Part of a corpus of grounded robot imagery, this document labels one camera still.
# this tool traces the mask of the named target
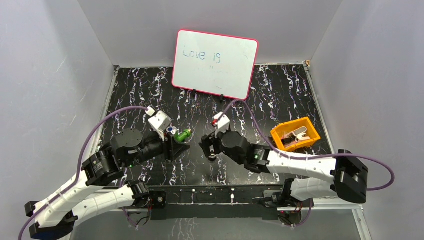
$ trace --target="green object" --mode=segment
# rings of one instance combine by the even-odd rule
[[[192,135],[192,131],[190,129],[184,129],[184,131],[181,134],[175,135],[175,140],[177,142],[184,142],[184,140]]]

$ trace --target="gray wall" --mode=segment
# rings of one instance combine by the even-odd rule
[[[312,58],[342,0],[78,0],[114,65],[174,65],[181,28],[254,38],[257,63]]]
[[[17,239],[25,203],[76,172],[112,76],[77,0],[0,1],[2,240]]]
[[[424,2],[345,0],[311,61],[336,149],[379,158],[394,185],[369,192],[374,240],[424,239]],[[389,180],[368,163],[369,186]]]

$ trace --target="black marble tabletop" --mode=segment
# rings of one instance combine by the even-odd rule
[[[210,122],[231,99],[220,102],[218,96],[175,88],[171,84],[172,67],[120,68],[111,95],[108,113],[128,106],[151,106],[172,118],[172,125],[192,130],[188,140],[190,150],[172,163],[150,160],[128,169],[125,180],[141,179],[148,186],[219,186],[219,185],[281,185],[289,174],[256,174],[247,171],[225,155],[209,162],[199,142],[203,135],[214,131]],[[269,135],[279,123],[309,117],[321,136],[312,147],[300,153],[322,155],[331,152],[319,116],[315,99],[303,65],[255,66],[249,96],[261,130]],[[235,104],[227,113],[233,131],[240,132],[249,142],[265,144],[254,128],[249,112]],[[150,131],[146,115],[139,110],[121,113],[108,120],[103,127],[100,145],[108,142],[125,128]]]

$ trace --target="orange bin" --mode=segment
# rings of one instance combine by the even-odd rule
[[[300,141],[300,142],[293,144],[293,145],[290,145],[288,147],[284,147],[283,142],[282,142],[282,138],[285,135],[289,134],[290,132],[293,132],[294,130],[296,130],[300,127],[306,127],[307,128],[306,137],[310,137],[310,139]],[[279,150],[286,151],[286,152],[293,152],[296,149],[300,149],[300,148],[304,148],[304,147],[310,147],[316,141],[321,139],[317,130],[315,130],[314,125],[312,125],[312,122],[309,119],[309,117],[303,117],[303,118],[300,118],[300,119],[297,119],[297,120],[281,123],[271,130],[271,136],[272,136],[272,139],[274,140],[277,148]]]

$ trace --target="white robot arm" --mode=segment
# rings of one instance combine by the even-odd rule
[[[264,194],[263,204],[288,207],[311,198],[339,197],[345,201],[363,204],[367,199],[368,168],[356,157],[326,157],[315,160],[314,155],[276,152],[269,146],[251,144],[236,131],[231,131],[230,120],[220,112],[212,125],[216,131],[202,137],[200,146],[205,156],[214,161],[224,153],[253,173],[293,174],[307,179],[289,178],[283,190]],[[339,153],[350,153],[339,150]],[[294,160],[304,157],[305,160]]]
[[[82,163],[78,178],[74,175],[46,199],[25,205],[26,215],[35,215],[35,224],[29,227],[32,239],[60,239],[92,217],[117,208],[142,208],[147,205],[150,193],[140,181],[130,181],[110,193],[87,199],[112,181],[122,178],[125,168],[159,156],[163,156],[166,162],[172,162],[190,148],[184,143],[191,135],[190,130],[178,134],[178,129],[170,126],[171,118],[162,111],[155,112],[149,108],[147,114],[151,116],[148,122],[153,131],[142,135],[136,129],[124,129]],[[62,194],[76,178],[78,182]]]

